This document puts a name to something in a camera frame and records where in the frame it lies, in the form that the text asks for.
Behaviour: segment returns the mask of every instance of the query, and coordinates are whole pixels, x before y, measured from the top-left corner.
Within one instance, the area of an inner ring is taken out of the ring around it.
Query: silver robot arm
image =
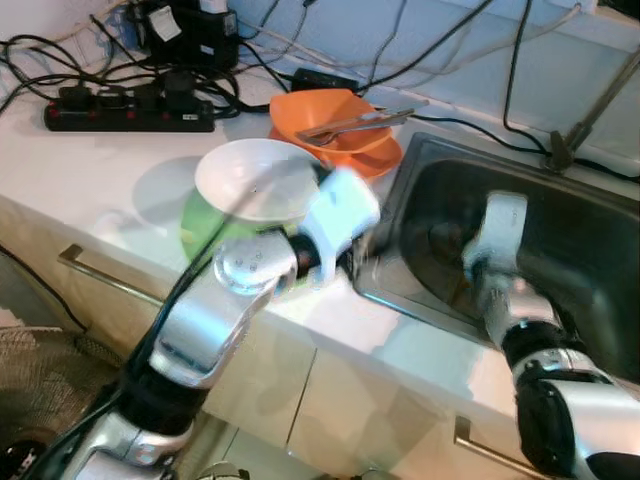
[[[640,401],[593,363],[549,299],[518,275],[525,214],[523,197],[492,194],[463,255],[487,332],[513,372],[522,451],[551,476],[639,480]]]
[[[379,216],[368,186],[338,170],[322,184],[296,236],[271,231],[223,243],[174,306],[141,376],[124,383],[122,401],[85,435],[61,478],[171,478],[193,419],[250,319],[307,273],[316,283],[331,279],[336,258]]]

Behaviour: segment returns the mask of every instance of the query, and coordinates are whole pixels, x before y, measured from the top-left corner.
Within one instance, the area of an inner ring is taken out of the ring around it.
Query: electrical cable
[[[104,10],[96,13],[94,16],[97,18],[101,18],[104,16],[107,16],[109,13],[111,13],[113,10],[115,10],[116,8],[120,7],[121,5],[124,5],[125,3],[128,3],[130,0],[116,0],[113,3],[111,3],[108,7],[106,7]],[[76,36],[78,33],[80,33],[81,31],[89,28],[91,26],[91,21],[89,22],[85,22],[79,26],[77,26],[76,28],[74,28],[73,30],[64,33],[58,37],[54,37],[49,39],[49,41],[53,42],[53,43],[61,43],[64,42],[65,40],[68,40],[69,38],[72,38],[74,36]],[[32,45],[25,45],[23,47],[21,47],[21,49],[28,49],[30,48]]]
[[[489,137],[490,139],[492,139],[493,141],[499,143],[500,145],[502,145],[503,147],[507,147],[511,150],[514,150],[516,152],[523,152],[523,153],[542,153],[537,149],[533,149],[533,148],[526,148],[526,147],[518,147],[516,145],[512,145],[510,143],[507,143],[505,140],[501,139],[500,137],[498,137],[497,135],[491,133],[489,130],[486,130],[482,127],[480,127],[479,125],[476,125],[474,123],[471,122],[467,122],[466,120],[461,120],[459,118],[450,118],[450,117],[427,117],[424,115],[411,115],[411,118],[415,118],[416,120],[421,120],[423,122],[443,122],[443,123],[458,123],[460,125],[464,125],[466,127],[469,128],[473,128],[474,130],[479,131],[480,133],[482,133],[483,135],[486,135],[487,137]]]
[[[82,74],[86,74],[86,72],[84,72],[82,70],[82,68],[80,67],[80,64],[78,63],[78,61],[75,59],[75,57],[73,55],[71,55],[71,53],[69,53],[68,50],[66,50],[65,48],[63,48],[62,46],[37,35],[15,35],[13,37],[11,37],[5,44],[4,44],[4,48],[3,48],[3,56],[4,59],[6,60],[6,64],[7,67],[9,68],[9,71],[13,74],[14,77],[16,77],[16,79],[19,82],[25,83],[27,82],[30,78],[29,76],[20,68],[18,67],[14,62],[11,61],[11,48],[18,42],[22,41],[22,40],[30,40],[30,41],[36,41],[39,43],[42,43],[44,45],[47,45],[51,48],[54,48],[56,50],[58,50],[59,52],[61,52],[64,56],[66,56],[70,61],[71,64],[73,65],[73,69],[79,72],[82,72]],[[53,58],[55,60],[61,60],[58,57],[54,56],[54,55],[50,55],[49,53],[46,54],[47,56],[49,56],[50,58]],[[51,99],[51,97],[43,94],[42,92],[40,92],[38,89],[36,89],[32,83],[26,83],[26,88],[28,90],[30,90],[32,93],[35,93],[36,95],[41,96],[42,98],[46,98],[48,100]]]
[[[300,15],[300,20],[298,20],[298,25],[296,27],[296,30],[295,30],[293,36],[291,37],[291,39],[287,39],[287,41],[286,41],[287,45],[286,45],[285,49],[278,56],[276,56],[275,58],[272,58],[268,62],[266,62],[265,65],[269,65],[269,64],[277,62],[278,60],[283,58],[289,52],[289,50],[291,50],[291,47],[298,40],[298,37],[300,36],[300,33],[302,32],[302,28],[304,27],[304,24],[307,21],[308,12],[309,12],[309,5],[307,5],[306,3],[303,3],[303,5],[302,5],[302,15]],[[261,64],[261,63],[254,64],[254,65],[248,65],[248,66],[244,67],[243,69],[241,69],[241,70],[239,70],[239,71],[237,71],[235,73],[236,74],[242,73],[242,72],[245,72],[245,71],[247,71],[247,70],[249,70],[251,68],[255,68],[255,67],[258,67],[258,66],[264,66],[264,65]]]
[[[380,45],[380,48],[378,49],[375,57],[373,57],[373,66],[371,67],[371,71],[369,72],[369,77],[367,78],[367,85],[371,85],[374,77],[376,76],[376,69],[378,68],[378,62],[380,61],[380,57],[382,56],[384,51],[387,49],[387,47],[391,44],[391,42],[393,42],[393,40],[398,35],[398,30],[400,29],[400,22],[402,21],[402,14],[404,13],[406,7],[407,7],[407,0],[400,0],[400,7],[398,8],[398,12],[396,13],[396,19],[393,22],[393,30],[391,31],[389,36],[385,39],[385,41],[382,42],[382,45]],[[366,95],[367,92],[369,91],[369,88],[371,87],[367,87],[364,90],[362,90],[361,96]]]
[[[62,448],[91,428],[99,417],[112,410],[116,406],[118,400],[120,400],[121,395],[122,393],[119,390],[116,390],[109,400],[94,409],[65,433],[57,436],[44,453],[38,457],[35,463],[20,477],[21,480],[37,480],[39,478],[38,473],[47,466],[47,463],[50,462]]]
[[[82,52],[82,48],[80,48],[80,45],[78,44],[78,50],[80,50],[80,53],[82,54],[83,58],[84,58],[84,53]],[[98,76],[102,76],[104,75],[104,73],[109,70],[109,68],[111,68],[111,65],[113,64],[113,61],[116,58],[116,45],[114,44],[112,39],[109,39],[109,51],[107,52],[107,59],[104,62],[104,65],[102,65],[102,67],[100,68],[100,70],[98,70],[96,73],[94,73],[94,75],[98,75]]]
[[[393,80],[398,78],[399,76],[405,74],[410,71],[413,67],[418,65],[422,60],[431,55],[438,47],[440,47],[443,43],[445,43],[449,38],[451,38],[458,30],[464,27],[467,23],[471,22],[476,16],[478,16],[484,9],[486,9],[494,0],[483,0],[476,8],[474,8],[471,12],[465,15],[458,23],[456,23],[451,29],[449,29],[444,35],[442,35],[435,43],[433,43],[429,48],[427,48],[423,53],[421,53],[415,60],[410,62],[409,64],[402,67],[400,70],[391,73],[389,75],[385,75],[382,78],[374,80],[372,82],[367,83],[366,85],[360,87],[358,91],[367,91],[371,87],[376,85],[380,85],[382,83],[388,82],[389,80]]]
[[[546,25],[540,26],[535,30],[532,31],[527,31],[525,32],[522,41],[523,42],[528,42],[530,40],[536,39],[538,37],[541,37],[542,35],[546,35],[547,33],[550,33],[554,30],[556,30],[558,27],[564,25],[565,23],[567,23],[569,20],[573,19],[578,13],[580,13],[582,9],[582,5],[580,3],[577,3],[569,12],[563,14],[560,18],[558,18],[557,20],[550,22]],[[268,29],[264,29],[264,28],[260,28],[256,25],[252,25],[244,20],[238,20],[240,23],[245,24],[251,28],[254,29],[259,29],[260,32],[264,33],[265,35],[268,35],[280,42],[283,43],[287,43],[289,41],[289,39],[287,39],[287,37],[280,35],[277,32],[273,32],[271,30]],[[497,52],[499,50],[502,50],[504,48],[508,48],[511,47],[514,44],[515,41],[515,36],[509,36],[507,39],[505,40],[500,40],[492,45],[488,45],[484,48],[482,48],[481,50],[478,50],[476,52],[473,53],[469,53],[467,56],[461,58],[460,60],[458,60],[457,62],[455,62],[452,65],[448,65],[447,67],[445,67],[444,69],[442,68],[433,68],[433,67],[429,67],[429,66],[423,66],[423,65],[416,65],[412,70],[415,70],[417,72],[421,72],[421,73],[427,73],[427,74],[431,74],[431,75],[449,75],[451,73],[454,73],[458,70],[460,70],[461,68],[469,65],[472,62],[475,62],[476,60],[479,60],[481,58],[486,57],[487,55],[490,55],[494,52]],[[309,56],[312,61],[314,61],[315,63],[318,63],[324,67],[327,68],[331,68],[331,69],[336,69],[336,70],[345,70],[345,69],[349,69],[349,74],[355,75],[357,77],[366,79],[367,76],[358,72],[358,71],[354,71],[352,69],[358,68],[358,67],[371,67],[373,64],[373,59],[372,60],[365,60],[365,61],[360,61],[360,62],[351,62],[351,63],[345,63],[345,62],[339,62],[338,60],[330,57],[329,55],[322,53],[322,52],[318,52],[317,50],[314,50],[312,48],[309,48],[305,45],[301,45],[298,42],[293,42],[292,43],[292,49],[295,49],[307,56]],[[274,54],[274,55],[279,55],[282,53],[282,50],[279,49],[263,49],[261,50],[264,53],[267,54]],[[300,56],[296,56],[293,55],[294,58],[301,60],[301,61],[309,61],[309,59],[307,58],[302,58]],[[401,68],[404,66],[404,64],[401,63],[397,63],[397,62],[379,62],[378,63],[379,67],[390,67],[390,68]],[[402,85],[402,86],[397,86],[395,88],[400,88],[400,89],[407,89],[407,88],[416,88],[415,86],[412,85]]]
[[[107,28],[94,15],[89,15],[89,18],[91,19],[91,22],[93,22],[93,24],[107,36],[109,41],[111,41],[113,45],[117,46],[131,62],[135,63],[143,70],[154,71],[153,68],[145,67],[140,62],[138,62],[138,60],[135,59],[135,57],[129,52],[129,50],[127,50],[127,48],[122,43],[120,43],[120,41],[116,37],[114,37],[111,32],[109,32],[109,30],[107,30]]]
[[[280,0],[273,0],[273,3],[271,4],[271,6],[268,8],[267,12],[262,17],[262,20],[260,20],[260,27],[261,28],[264,28],[264,26],[267,24],[267,22],[269,21],[269,18],[271,18],[271,15],[273,14],[273,11],[276,9],[276,7],[278,6],[279,3],[280,3]],[[260,33],[262,33],[260,30],[255,29],[255,33],[251,34],[248,37],[243,37],[243,40],[245,42],[247,40],[253,40],[258,35],[260,35]]]
[[[542,143],[529,132],[525,132],[524,130],[520,130],[519,128],[512,127],[509,125],[509,109],[511,108],[511,97],[513,94],[513,84],[515,83],[516,76],[516,67],[518,65],[518,57],[520,55],[520,46],[522,45],[522,35],[524,33],[524,27],[527,24],[527,19],[529,18],[529,13],[531,12],[531,6],[533,4],[533,0],[526,0],[526,4],[524,7],[524,11],[522,13],[522,18],[520,19],[520,24],[518,25],[518,32],[516,34],[516,41],[513,45],[513,54],[511,56],[511,67],[509,68],[509,78],[507,81],[507,95],[504,102],[504,110],[502,113],[502,125],[504,128],[510,132],[517,133],[525,138],[531,140],[533,144],[540,150],[540,153],[547,155],[548,151]]]
[[[269,75],[271,75],[271,77],[278,83],[278,85],[280,85],[280,87],[282,87],[282,90],[285,91],[285,93],[289,93],[289,88],[284,84],[284,82],[282,81],[282,79],[278,76],[278,74],[276,74],[271,67],[269,67],[269,65],[267,65],[265,63],[264,60],[262,60],[262,57],[260,57],[260,55],[258,54],[258,52],[255,51],[255,49],[249,45],[247,42],[242,41],[240,42],[240,45],[242,45],[243,47],[245,47],[246,49],[248,49],[254,57],[256,57],[256,59],[258,60],[258,63],[260,64],[260,66],[262,68],[264,68],[267,73]]]
[[[67,314],[69,319],[80,329],[82,333],[86,333],[88,328],[84,326],[84,324],[78,320],[78,317],[75,316],[69,304],[62,298],[62,296],[51,286],[49,285],[38,273],[35,272],[26,262],[24,262],[20,257],[11,252],[5,246],[0,245],[0,253],[5,257],[9,258],[16,265],[20,267],[20,269],[24,270],[28,273],[49,295],[51,295],[56,302],[62,307],[64,312]]]
[[[458,31],[458,36],[457,36],[456,43],[453,46],[453,48],[449,51],[449,53],[447,53],[447,57],[442,62],[442,65],[440,66],[438,73],[431,73],[427,77],[419,80],[418,82],[414,82],[414,83],[411,83],[409,85],[401,85],[401,86],[398,86],[398,87],[395,87],[395,88],[399,88],[399,89],[402,89],[402,90],[410,90],[410,89],[413,89],[413,88],[419,88],[419,87],[422,87],[423,85],[426,85],[427,83],[429,83],[431,80],[433,80],[437,76],[442,75],[442,72],[446,68],[448,68],[449,65],[451,65],[451,62],[453,62],[453,59],[456,58],[458,53],[460,53],[460,49],[462,48],[462,45],[464,44],[464,41],[467,39],[467,35],[469,35],[469,32],[471,31],[471,26],[472,25],[473,25],[473,22],[469,22],[464,27],[462,27],[462,29],[460,31]]]
[[[116,82],[122,82],[122,81],[129,81],[129,80],[134,80],[137,78],[146,78],[148,77],[149,74],[141,74],[141,75],[132,75],[131,77],[125,78],[125,79],[118,79],[116,80]],[[4,102],[2,104],[0,104],[0,115],[2,115],[4,113],[4,111],[9,108],[9,106],[11,105],[11,103],[13,103],[13,101],[18,97],[20,91],[23,88],[28,88],[30,85],[36,85],[39,84],[43,81],[49,81],[49,80],[80,80],[80,81],[84,81],[84,82],[89,82],[89,83],[95,83],[98,85],[109,85],[109,83],[114,83],[114,81],[108,82],[108,81],[104,81],[104,80],[100,80],[99,78],[96,78],[92,75],[72,75],[72,74],[67,74],[67,73],[54,73],[51,75],[43,75],[41,77],[35,77],[35,78],[31,78],[29,80],[27,80],[26,82],[22,82],[20,85],[18,85],[17,87],[15,87],[11,93],[9,95],[7,95],[7,97],[5,97]],[[56,98],[55,97],[51,97],[48,95],[45,95],[42,92],[37,92],[37,95],[41,96],[42,98],[49,100],[49,101],[55,101]]]
[[[512,144],[506,142],[505,140],[501,139],[497,135],[491,133],[490,131],[480,127],[479,125],[476,125],[476,124],[471,123],[471,122],[467,122],[466,120],[461,120],[459,118],[428,117],[428,116],[424,116],[424,115],[411,115],[411,118],[415,118],[416,120],[420,120],[420,121],[423,121],[423,122],[458,123],[460,125],[464,125],[466,127],[469,127],[469,128],[472,128],[474,130],[479,131],[480,133],[486,135],[487,137],[489,137],[490,139],[492,139],[496,143],[499,143],[503,147],[506,147],[506,148],[508,148],[510,150],[514,150],[516,152],[522,152],[522,153],[534,153],[534,154],[543,155],[543,156],[546,156],[546,157],[551,155],[550,152],[543,152],[543,151],[541,151],[539,149],[519,147],[519,146],[516,146],[516,145],[512,145]],[[575,158],[574,159],[574,163],[576,163],[577,165],[581,165],[583,167],[592,169],[592,170],[597,170],[599,172],[606,173],[606,174],[611,175],[611,176],[613,176],[613,177],[615,177],[615,178],[617,178],[619,180],[625,180],[625,181],[629,181],[629,182],[640,183],[640,176],[630,177],[628,175],[624,175],[622,173],[618,173],[615,170],[612,170],[612,169],[610,169],[608,167],[605,167],[604,165],[601,165],[599,163],[593,162],[591,160],[587,160],[587,159],[584,159],[584,158]]]

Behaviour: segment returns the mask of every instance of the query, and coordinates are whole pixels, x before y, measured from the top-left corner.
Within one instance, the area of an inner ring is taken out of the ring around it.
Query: sink basin
[[[356,288],[453,333],[488,342],[461,252],[487,195],[524,194],[520,273],[554,304],[593,360],[640,384],[638,203],[416,134],[368,245]]]

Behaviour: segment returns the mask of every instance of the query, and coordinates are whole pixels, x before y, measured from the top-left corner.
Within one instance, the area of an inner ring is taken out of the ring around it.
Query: metal drawer handle
[[[144,300],[145,302],[149,302],[150,304],[160,307],[164,303],[162,298],[156,297],[155,295],[145,292],[130,283],[124,282],[114,276],[109,275],[108,273],[101,272],[100,270],[93,268],[86,263],[82,263],[78,260],[78,257],[82,254],[84,250],[80,245],[73,244],[69,248],[67,248],[64,252],[58,255],[58,262],[66,265],[77,272],[84,273],[89,277],[98,280],[99,282],[106,283],[107,285],[117,288],[123,292],[128,293],[140,300]]]
[[[500,452],[496,452],[489,447],[485,447],[484,445],[471,440],[471,421],[468,418],[456,416],[453,443],[455,445],[461,446],[465,450],[469,450],[470,452],[475,453],[476,455],[480,455],[481,457],[487,458],[495,463],[504,465],[505,467],[510,468],[511,470],[514,470],[518,473],[528,475],[531,478],[536,478],[539,480],[551,480],[551,477],[537,472],[529,465],[519,462],[518,460],[514,460],[513,458],[509,458]]]

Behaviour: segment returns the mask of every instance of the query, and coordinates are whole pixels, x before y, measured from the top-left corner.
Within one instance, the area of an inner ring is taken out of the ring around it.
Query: white countertop
[[[259,76],[243,75],[240,84],[249,104],[279,93]],[[271,128],[267,115],[243,114],[218,122],[212,134],[52,133],[43,125],[43,107],[41,99],[25,95],[0,117],[0,196],[74,242],[166,280],[187,265],[180,222],[199,159],[230,140],[266,137]],[[415,131],[537,163],[483,138],[420,122],[396,131],[404,148]],[[640,198],[631,184],[584,170],[570,175]],[[376,188],[385,192],[390,183],[391,176]],[[267,311],[283,325],[314,334],[320,346],[370,361],[409,388],[442,388],[515,415],[511,374],[499,352],[364,299],[344,275],[323,289],[296,289]]]

